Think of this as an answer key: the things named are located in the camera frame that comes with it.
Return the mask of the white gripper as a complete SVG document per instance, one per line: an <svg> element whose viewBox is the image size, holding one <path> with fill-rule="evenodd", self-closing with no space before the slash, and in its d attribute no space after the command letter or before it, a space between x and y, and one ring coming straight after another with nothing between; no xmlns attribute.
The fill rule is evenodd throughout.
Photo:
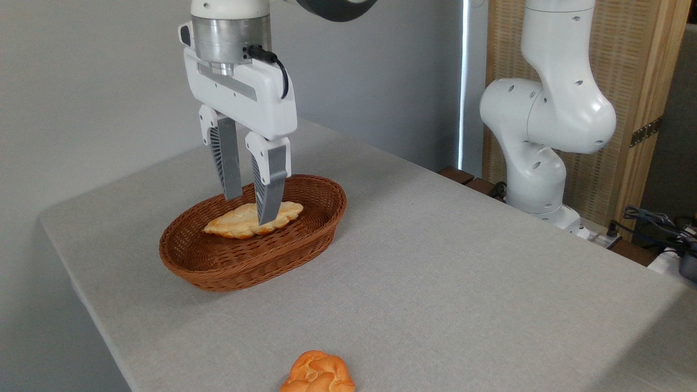
<svg viewBox="0 0 697 392"><path fill-rule="evenodd" d="M282 97L282 70L257 59L229 65L228 74L223 75L216 64L197 57L191 22L181 25L180 40L185 46L190 90L203 104L199 110L203 141L211 149L225 199L242 194L237 121L251 130L246 147L252 156L259 225L276 220L285 179L291 176L290 141L286 136L298 128L292 81L288 81L289 90Z"/></svg>

